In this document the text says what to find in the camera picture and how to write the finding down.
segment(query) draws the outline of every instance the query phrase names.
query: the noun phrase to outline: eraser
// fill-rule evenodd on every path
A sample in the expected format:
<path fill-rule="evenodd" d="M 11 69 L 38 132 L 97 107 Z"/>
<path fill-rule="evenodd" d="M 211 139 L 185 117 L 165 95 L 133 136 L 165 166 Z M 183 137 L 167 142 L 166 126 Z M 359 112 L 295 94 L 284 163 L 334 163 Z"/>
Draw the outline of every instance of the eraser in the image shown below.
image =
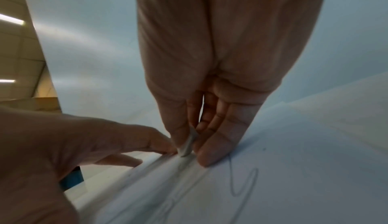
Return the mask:
<path fill-rule="evenodd" d="M 193 144 L 193 141 L 198 137 L 198 133 L 195 130 L 194 127 L 190 126 L 190 134 L 187 138 L 186 142 L 178 148 L 178 155 L 181 157 L 185 157 L 189 155 L 192 151 L 191 144 Z"/>

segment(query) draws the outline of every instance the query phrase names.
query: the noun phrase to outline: pencil sketch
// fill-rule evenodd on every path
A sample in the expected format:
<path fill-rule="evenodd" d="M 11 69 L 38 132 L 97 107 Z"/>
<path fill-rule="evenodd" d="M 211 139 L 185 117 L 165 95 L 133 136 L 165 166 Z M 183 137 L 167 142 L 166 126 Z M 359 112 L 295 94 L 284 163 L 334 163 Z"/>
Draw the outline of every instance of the pencil sketch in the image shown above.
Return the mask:
<path fill-rule="evenodd" d="M 251 169 L 241 189 L 236 190 L 234 185 L 235 180 L 233 177 L 232 157 L 229 155 L 226 160 L 228 161 L 230 177 L 230 195 L 232 197 L 240 197 L 243 195 L 240 205 L 229 221 L 230 224 L 234 224 L 237 222 L 256 186 L 259 170 L 258 168 Z M 179 204 L 190 191 L 195 190 L 195 187 L 213 170 L 209 169 L 204 171 L 199 167 L 194 169 L 192 168 L 188 173 L 190 174 L 189 177 L 187 177 L 190 181 L 186 180 L 183 184 L 180 184 L 182 185 L 180 188 L 176 189 L 178 181 L 181 180 L 182 174 L 187 174 L 186 170 L 194 163 L 196 163 L 195 157 L 193 155 L 189 156 L 187 160 L 184 160 L 177 166 L 176 173 L 174 173 L 172 177 L 158 184 L 158 187 L 156 187 L 152 192 L 147 192 L 137 198 L 133 204 L 130 204 L 127 208 L 119 212 L 109 221 L 109 223 L 167 223 L 170 213 L 174 210 L 174 207 Z"/>

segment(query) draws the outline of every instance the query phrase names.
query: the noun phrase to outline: ceiling light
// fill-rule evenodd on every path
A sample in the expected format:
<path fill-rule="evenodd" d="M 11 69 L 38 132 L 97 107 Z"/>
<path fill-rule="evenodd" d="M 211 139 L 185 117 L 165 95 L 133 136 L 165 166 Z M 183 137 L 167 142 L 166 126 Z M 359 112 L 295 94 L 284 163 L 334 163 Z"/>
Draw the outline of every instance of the ceiling light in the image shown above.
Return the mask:
<path fill-rule="evenodd" d="M 6 16 L 6 15 L 2 15 L 1 13 L 0 13 L 0 20 L 4 20 L 4 21 L 11 22 L 11 23 L 18 24 L 18 25 L 24 25 L 23 20 L 15 19 L 15 18 Z"/>
<path fill-rule="evenodd" d="M 15 82 L 15 80 L 11 80 L 11 79 L 0 79 L 0 82 Z"/>

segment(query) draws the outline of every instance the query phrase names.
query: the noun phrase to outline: sheet of paper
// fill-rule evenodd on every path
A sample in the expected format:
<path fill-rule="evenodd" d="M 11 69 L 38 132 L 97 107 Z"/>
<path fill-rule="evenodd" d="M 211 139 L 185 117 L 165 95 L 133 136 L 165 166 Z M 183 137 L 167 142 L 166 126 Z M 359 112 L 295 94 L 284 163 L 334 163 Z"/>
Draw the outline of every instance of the sheet of paper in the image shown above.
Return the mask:
<path fill-rule="evenodd" d="M 287 105 L 204 169 L 162 157 L 80 209 L 83 223 L 388 223 L 388 158 Z"/>

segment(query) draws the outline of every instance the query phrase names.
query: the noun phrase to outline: ceiling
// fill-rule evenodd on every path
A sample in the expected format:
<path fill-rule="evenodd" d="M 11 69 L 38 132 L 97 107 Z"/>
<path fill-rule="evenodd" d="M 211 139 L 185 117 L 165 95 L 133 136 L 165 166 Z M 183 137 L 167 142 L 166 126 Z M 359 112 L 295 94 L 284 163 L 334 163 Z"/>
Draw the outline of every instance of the ceiling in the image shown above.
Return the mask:
<path fill-rule="evenodd" d="M 45 66 L 44 56 L 25 0 L 0 0 L 0 14 L 21 19 L 24 25 L 0 20 L 0 101 L 34 95 Z"/>

